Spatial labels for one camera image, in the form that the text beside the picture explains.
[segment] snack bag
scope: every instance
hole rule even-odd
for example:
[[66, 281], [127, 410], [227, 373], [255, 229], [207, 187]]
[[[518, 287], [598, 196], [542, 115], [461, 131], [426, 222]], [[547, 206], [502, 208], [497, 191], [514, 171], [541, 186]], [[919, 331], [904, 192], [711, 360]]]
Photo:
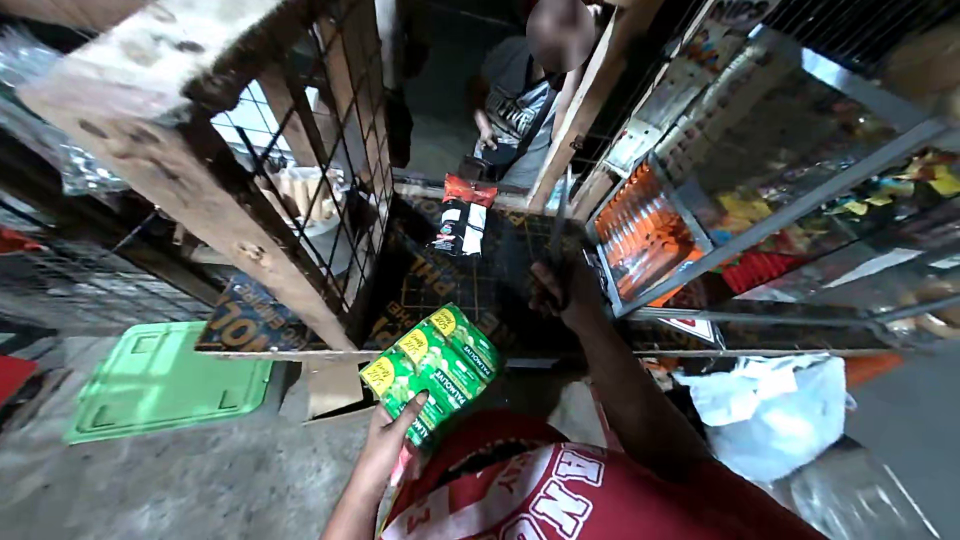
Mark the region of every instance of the snack bag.
[[421, 390], [430, 392], [407, 437], [420, 446], [444, 420], [475, 399], [496, 377], [499, 355], [453, 304], [420, 321], [360, 377], [390, 415]]
[[437, 239], [431, 243], [433, 248], [456, 256], [479, 254], [487, 226], [487, 209], [495, 197], [496, 187], [479, 187], [447, 174], [444, 212]]

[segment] hand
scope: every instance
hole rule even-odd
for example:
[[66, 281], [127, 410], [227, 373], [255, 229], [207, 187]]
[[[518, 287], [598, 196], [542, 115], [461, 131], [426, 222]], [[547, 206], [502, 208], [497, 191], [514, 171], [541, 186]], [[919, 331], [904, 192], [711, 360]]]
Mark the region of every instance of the hand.
[[496, 134], [493, 128], [484, 126], [480, 128], [480, 144], [491, 150], [496, 150]]
[[367, 444], [357, 459], [353, 477], [350, 479], [351, 483], [356, 482], [357, 487], [363, 491], [383, 495], [390, 472], [403, 447], [407, 430], [413, 425], [429, 397], [429, 393], [422, 390], [407, 402], [407, 406], [395, 420], [390, 417], [390, 413], [383, 404], [376, 406], [370, 420], [370, 430], [367, 432]]
[[566, 309], [559, 313], [555, 303], [545, 302], [538, 297], [530, 301], [530, 309], [559, 316], [568, 328], [580, 336], [595, 331], [598, 325], [609, 324], [603, 310], [600, 287], [581, 261], [567, 260], [564, 263], [564, 274], [568, 276], [564, 282], [542, 262], [535, 262], [530, 270], [546, 289], [546, 294], [553, 296], [557, 303], [562, 304], [564, 296], [568, 298]]

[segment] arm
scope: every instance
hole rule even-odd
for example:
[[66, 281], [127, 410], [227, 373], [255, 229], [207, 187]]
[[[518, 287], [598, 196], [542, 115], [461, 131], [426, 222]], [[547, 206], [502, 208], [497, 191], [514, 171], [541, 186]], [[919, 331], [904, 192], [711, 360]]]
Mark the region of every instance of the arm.
[[566, 118], [566, 112], [570, 109], [570, 104], [573, 103], [573, 96], [577, 93], [577, 88], [580, 87], [580, 82], [584, 79], [585, 65], [586, 63], [566, 74], [564, 87], [557, 94], [557, 115], [553, 119], [551, 140], [556, 140], [559, 136], [560, 128], [564, 124], [564, 118]]
[[[532, 270], [549, 294], [558, 299], [569, 295], [567, 308], [554, 314], [580, 338], [591, 379], [624, 452], [666, 479], [679, 478], [688, 465], [711, 459], [703, 440], [607, 320], [596, 279], [582, 263], [567, 266], [566, 283], [541, 263]], [[540, 310], [543, 306], [536, 299], [531, 305]]]
[[487, 94], [490, 92], [490, 84], [480, 75], [475, 75], [467, 81], [467, 101], [470, 113], [473, 116], [473, 122], [480, 131], [480, 140], [483, 144], [493, 150], [496, 150], [496, 135], [493, 133], [493, 125], [490, 123], [490, 117], [487, 116]]
[[403, 446], [407, 429], [426, 403], [424, 390], [407, 403], [396, 418], [378, 405], [370, 420], [364, 446], [340, 501], [326, 522], [321, 540], [372, 540], [376, 535], [376, 509], [387, 490], [387, 480]]

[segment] metal wire mesh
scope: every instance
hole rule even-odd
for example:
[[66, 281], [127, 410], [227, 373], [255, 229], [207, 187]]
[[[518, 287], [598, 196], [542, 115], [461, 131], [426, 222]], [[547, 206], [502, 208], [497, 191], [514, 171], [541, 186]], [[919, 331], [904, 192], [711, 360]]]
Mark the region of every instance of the metal wire mesh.
[[784, 0], [763, 23], [870, 75], [904, 37], [958, 12], [955, 2], [941, 0]]
[[0, 225], [42, 246], [0, 256], [0, 313], [58, 330], [205, 319], [198, 302], [110, 251], [56, 238], [54, 230], [6, 203]]
[[[394, 193], [373, 1], [332, 2], [278, 62], [274, 84], [261, 78], [213, 123], [248, 158], [253, 181], [323, 273], [327, 303], [344, 315], [372, 276]], [[291, 164], [313, 167], [297, 173], [310, 182], [280, 170]]]

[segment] metal bar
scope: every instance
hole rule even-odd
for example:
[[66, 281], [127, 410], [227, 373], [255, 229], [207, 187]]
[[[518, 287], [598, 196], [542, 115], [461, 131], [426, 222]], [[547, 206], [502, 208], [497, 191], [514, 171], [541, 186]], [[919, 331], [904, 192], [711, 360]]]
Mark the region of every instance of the metal bar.
[[901, 307], [900, 309], [887, 311], [874, 317], [874, 320], [885, 325], [899, 321], [900, 319], [907, 319], [929, 313], [930, 311], [936, 311], [937, 309], [943, 309], [944, 307], [950, 307], [957, 303], [960, 303], [960, 292], [947, 296], [946, 298], [941, 298], [940, 300], [932, 300], [930, 302], [916, 304], [915, 306]]
[[812, 49], [802, 47], [793, 38], [772, 28], [761, 26], [753, 35], [758, 42], [770, 45], [787, 58], [799, 57], [806, 73], [856, 100], [900, 133], [929, 118], [929, 115], [910, 102], [870, 83]]
[[623, 309], [623, 303], [620, 301], [620, 293], [616, 290], [616, 280], [610, 271], [610, 265], [607, 263], [607, 253], [602, 244], [597, 244], [597, 255], [600, 256], [600, 265], [603, 266], [603, 273], [607, 278], [607, 296], [613, 304], [613, 313], [617, 313]]
[[684, 201], [680, 198], [677, 190], [673, 187], [673, 183], [670, 181], [670, 175], [660, 166], [660, 161], [657, 160], [657, 154], [655, 152], [650, 152], [650, 155], [647, 157], [647, 163], [650, 164], [650, 168], [654, 171], [657, 180], [660, 182], [660, 191], [666, 195], [667, 201], [670, 202], [674, 210], [676, 210], [684, 220], [686, 227], [690, 229], [690, 235], [693, 236], [693, 241], [696, 242], [697, 247], [704, 253], [711, 251], [714, 247], [713, 241], [710, 240], [709, 234], [707, 234], [707, 231], [700, 225], [697, 216], [684, 205]]
[[636, 300], [627, 304], [624, 311], [619, 313], [618, 316], [625, 315], [638, 307], [646, 306], [663, 294], [679, 286], [686, 285], [702, 274], [709, 272], [725, 260], [753, 247], [763, 240], [763, 238], [792, 224], [826, 201], [835, 198], [844, 190], [882, 171], [892, 160], [901, 159], [915, 152], [930, 139], [941, 134], [946, 129], [947, 126], [935, 120], [922, 122], [909, 132], [885, 144], [867, 158], [855, 163], [847, 170], [837, 174], [823, 184], [818, 185], [793, 203], [754, 224], [750, 229], [735, 236], [731, 241], [705, 254], [702, 258], [693, 261], [685, 269], [678, 271], [673, 276], [650, 287]]
[[674, 307], [640, 307], [626, 317], [631, 321], [648, 319], [695, 319], [723, 323], [783, 324], [805, 326], [871, 327], [876, 322], [858, 317], [814, 317], [808, 315], [779, 315], [775, 313], [732, 313], [706, 309], [678, 309]]

